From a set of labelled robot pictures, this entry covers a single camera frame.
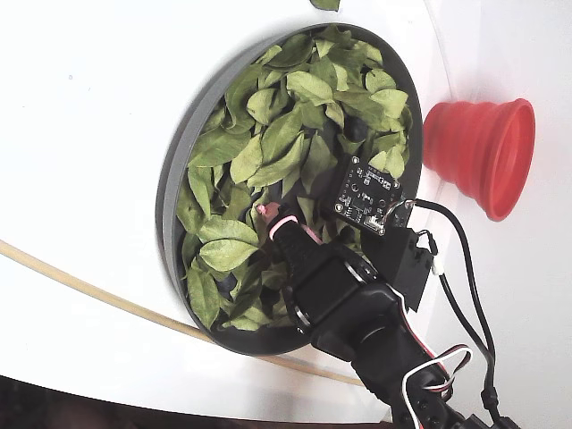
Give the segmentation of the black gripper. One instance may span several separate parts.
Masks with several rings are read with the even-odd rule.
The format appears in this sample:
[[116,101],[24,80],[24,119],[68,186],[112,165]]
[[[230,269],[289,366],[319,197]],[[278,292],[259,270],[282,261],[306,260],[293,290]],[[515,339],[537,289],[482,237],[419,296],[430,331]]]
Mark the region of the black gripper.
[[378,272],[359,254],[322,242],[289,208],[259,204],[268,238],[287,266],[287,306],[302,333],[351,333],[381,317]]

